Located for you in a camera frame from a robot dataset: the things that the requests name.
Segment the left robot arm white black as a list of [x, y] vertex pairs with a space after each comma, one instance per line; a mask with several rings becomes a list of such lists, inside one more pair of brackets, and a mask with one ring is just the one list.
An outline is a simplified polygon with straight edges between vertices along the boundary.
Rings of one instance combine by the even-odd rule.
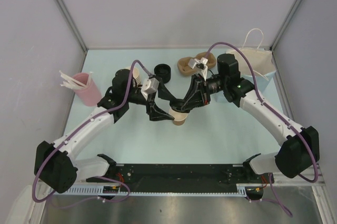
[[93, 177], [112, 181], [116, 177], [115, 161], [105, 154], [77, 160], [80, 152], [105, 128], [115, 124], [129, 109], [129, 104], [144, 105], [151, 121], [173, 120], [160, 109], [155, 98], [173, 101], [176, 98], [156, 75], [137, 86], [128, 69], [116, 72], [112, 85], [78, 128], [49, 144], [38, 145], [34, 174], [54, 191], [62, 194], [75, 182]]

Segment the single brown paper cup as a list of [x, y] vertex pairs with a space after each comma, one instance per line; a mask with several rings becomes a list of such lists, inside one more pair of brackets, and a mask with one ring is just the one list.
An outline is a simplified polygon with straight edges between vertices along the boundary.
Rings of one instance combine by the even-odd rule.
[[188, 117], [188, 113], [181, 113], [173, 110], [172, 108], [169, 109], [168, 112], [172, 117], [174, 117], [173, 124], [176, 126], [181, 126], [185, 123], [185, 120]]

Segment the light blue paper bag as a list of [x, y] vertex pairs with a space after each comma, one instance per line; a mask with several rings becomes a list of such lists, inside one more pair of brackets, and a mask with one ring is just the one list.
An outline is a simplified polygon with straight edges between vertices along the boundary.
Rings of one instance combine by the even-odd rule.
[[[255, 33], [256, 31], [259, 31], [261, 33], [259, 45], [256, 47], [246, 47], [245, 44], [248, 40], [249, 35], [252, 32]], [[263, 40], [263, 32], [259, 28], [253, 28], [248, 31], [245, 37], [245, 41], [240, 47], [240, 51], [248, 59], [253, 69], [257, 88], [261, 93], [264, 93], [276, 73], [276, 68], [272, 63], [272, 52], [270, 50], [264, 50], [261, 47]], [[233, 54], [235, 56], [235, 59], [239, 63], [239, 71], [241, 72], [241, 76], [253, 83], [252, 74], [244, 58], [235, 49], [228, 49], [225, 53]]]

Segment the pink cup holder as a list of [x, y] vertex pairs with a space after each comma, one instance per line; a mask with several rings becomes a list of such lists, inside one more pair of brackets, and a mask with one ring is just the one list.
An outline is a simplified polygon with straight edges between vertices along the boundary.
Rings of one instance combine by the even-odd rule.
[[96, 106], [97, 103], [101, 100], [102, 95], [97, 85], [92, 79], [92, 74], [90, 73], [77, 73], [72, 78], [78, 82], [86, 85], [80, 89], [75, 89], [74, 93], [80, 99], [80, 101], [89, 107]]

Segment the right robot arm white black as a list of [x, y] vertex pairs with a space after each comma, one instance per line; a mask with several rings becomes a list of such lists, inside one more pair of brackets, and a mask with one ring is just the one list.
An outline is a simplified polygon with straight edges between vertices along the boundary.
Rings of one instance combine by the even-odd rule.
[[262, 174], [274, 172], [294, 178], [309, 167], [314, 168], [315, 176], [318, 175], [318, 131], [312, 126], [301, 126], [274, 108], [251, 81], [241, 77], [239, 63], [233, 54], [218, 56], [218, 73], [212, 77], [207, 77], [207, 59], [204, 57], [190, 58], [187, 65], [196, 73], [191, 77], [191, 85], [180, 107], [182, 111], [206, 106], [212, 94], [223, 93], [229, 103], [252, 115], [279, 144], [278, 152], [256, 154], [244, 162], [246, 181], [256, 182]]

